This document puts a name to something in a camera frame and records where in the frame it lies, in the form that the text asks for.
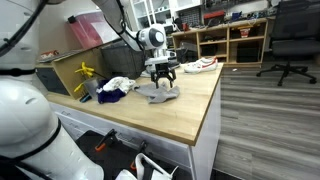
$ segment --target gray wooden floor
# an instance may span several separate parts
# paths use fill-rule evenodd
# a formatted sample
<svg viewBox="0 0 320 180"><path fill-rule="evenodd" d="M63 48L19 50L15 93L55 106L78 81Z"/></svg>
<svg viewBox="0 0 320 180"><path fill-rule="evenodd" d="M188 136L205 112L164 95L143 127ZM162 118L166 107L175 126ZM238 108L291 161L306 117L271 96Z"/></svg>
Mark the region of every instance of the gray wooden floor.
<svg viewBox="0 0 320 180"><path fill-rule="evenodd" d="M320 179L320 66L307 65L318 84L290 74L278 87L281 73L224 69L215 169L242 179Z"/></svg>

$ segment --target storage bin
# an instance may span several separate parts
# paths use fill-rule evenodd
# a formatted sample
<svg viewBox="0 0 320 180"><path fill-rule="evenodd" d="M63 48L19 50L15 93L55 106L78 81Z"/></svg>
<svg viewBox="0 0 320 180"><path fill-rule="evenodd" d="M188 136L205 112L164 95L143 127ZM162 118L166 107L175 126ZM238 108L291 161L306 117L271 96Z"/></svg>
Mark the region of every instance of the storage bin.
<svg viewBox="0 0 320 180"><path fill-rule="evenodd" d="M132 50L122 40L101 48L101 53L112 76L137 79L145 70L143 53ZM146 51L146 55L150 57L150 51Z"/></svg>
<svg viewBox="0 0 320 180"><path fill-rule="evenodd" d="M79 13L69 17L68 22L84 49L90 49L119 38L100 10Z"/></svg>

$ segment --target wooden table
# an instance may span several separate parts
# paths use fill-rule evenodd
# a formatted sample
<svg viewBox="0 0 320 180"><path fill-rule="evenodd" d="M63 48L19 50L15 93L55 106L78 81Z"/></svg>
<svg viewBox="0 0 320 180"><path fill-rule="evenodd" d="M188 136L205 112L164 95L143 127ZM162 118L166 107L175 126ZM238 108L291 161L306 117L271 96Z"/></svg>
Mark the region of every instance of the wooden table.
<svg viewBox="0 0 320 180"><path fill-rule="evenodd" d="M131 144L145 139L153 154L188 170L193 179L206 180L210 179L220 134L222 67L219 63L215 71L199 74L177 69L174 85L180 87L180 95L161 104L148 104L146 97L132 91L117 103L103 105L56 94L47 99L65 126L79 131L91 128L101 134L114 128L120 139ZM150 79L139 78L137 83L147 84Z"/></svg>

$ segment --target sneaker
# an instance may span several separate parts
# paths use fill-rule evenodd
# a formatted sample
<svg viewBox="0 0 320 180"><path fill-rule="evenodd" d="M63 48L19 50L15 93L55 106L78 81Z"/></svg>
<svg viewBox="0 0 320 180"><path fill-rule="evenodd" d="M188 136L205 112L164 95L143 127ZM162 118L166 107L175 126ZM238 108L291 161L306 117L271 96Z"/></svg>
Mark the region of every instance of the sneaker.
<svg viewBox="0 0 320 180"><path fill-rule="evenodd" d="M199 73L205 71L213 71L217 69L218 59L214 56L212 58L201 58L196 62L188 63L184 68L186 73Z"/></svg>

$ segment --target cardboard box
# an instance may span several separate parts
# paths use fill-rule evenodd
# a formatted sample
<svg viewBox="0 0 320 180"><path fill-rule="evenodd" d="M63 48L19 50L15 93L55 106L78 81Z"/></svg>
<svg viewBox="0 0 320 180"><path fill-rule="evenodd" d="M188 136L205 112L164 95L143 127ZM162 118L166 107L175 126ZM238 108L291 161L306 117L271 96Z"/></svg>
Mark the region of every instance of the cardboard box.
<svg viewBox="0 0 320 180"><path fill-rule="evenodd" d="M79 91L74 92L74 89L85 81L85 78L80 73L75 73L76 70L81 68L82 62L85 62L87 67L95 69L97 73L107 78L111 76L102 58L100 48L93 48L75 55L54 60L52 65L58 77L70 96L74 99L79 99L86 93L84 86Z"/></svg>

